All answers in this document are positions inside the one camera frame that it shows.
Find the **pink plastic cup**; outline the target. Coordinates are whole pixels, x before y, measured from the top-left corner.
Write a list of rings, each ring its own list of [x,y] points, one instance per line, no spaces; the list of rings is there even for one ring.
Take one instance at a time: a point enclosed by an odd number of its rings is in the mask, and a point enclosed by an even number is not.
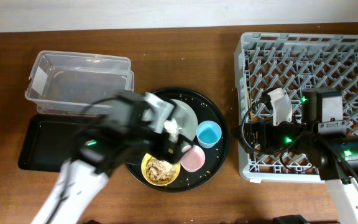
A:
[[[206,156],[202,148],[197,145],[187,145],[181,152],[183,156],[180,159],[180,164],[187,172],[196,172],[203,167]]]

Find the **blue plastic cup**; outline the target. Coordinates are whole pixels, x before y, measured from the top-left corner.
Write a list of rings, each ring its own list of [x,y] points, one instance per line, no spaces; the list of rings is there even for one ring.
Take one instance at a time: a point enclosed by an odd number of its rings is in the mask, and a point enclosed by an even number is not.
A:
[[[201,147],[212,148],[222,137],[222,129],[214,121],[201,122],[196,130],[196,137]]]

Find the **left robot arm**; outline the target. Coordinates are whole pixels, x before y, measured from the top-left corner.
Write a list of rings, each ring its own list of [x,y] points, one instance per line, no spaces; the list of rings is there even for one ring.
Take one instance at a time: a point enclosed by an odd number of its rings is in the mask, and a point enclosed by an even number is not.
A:
[[[92,119],[72,137],[72,155],[33,223],[76,223],[115,169],[140,154],[175,164],[191,139],[180,133],[173,115],[179,105],[153,93],[120,90],[85,106],[85,115],[106,103],[108,112]]]

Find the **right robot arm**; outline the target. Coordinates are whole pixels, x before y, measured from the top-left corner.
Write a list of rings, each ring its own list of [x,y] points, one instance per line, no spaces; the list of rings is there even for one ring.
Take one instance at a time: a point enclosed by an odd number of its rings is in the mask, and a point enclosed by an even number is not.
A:
[[[304,154],[319,172],[337,207],[340,223],[358,223],[358,136],[346,134],[340,91],[309,88],[302,91],[301,122],[292,120],[292,105],[285,90],[263,92],[259,104],[267,106],[271,118],[249,121],[246,111],[236,138],[245,152],[278,155]]]

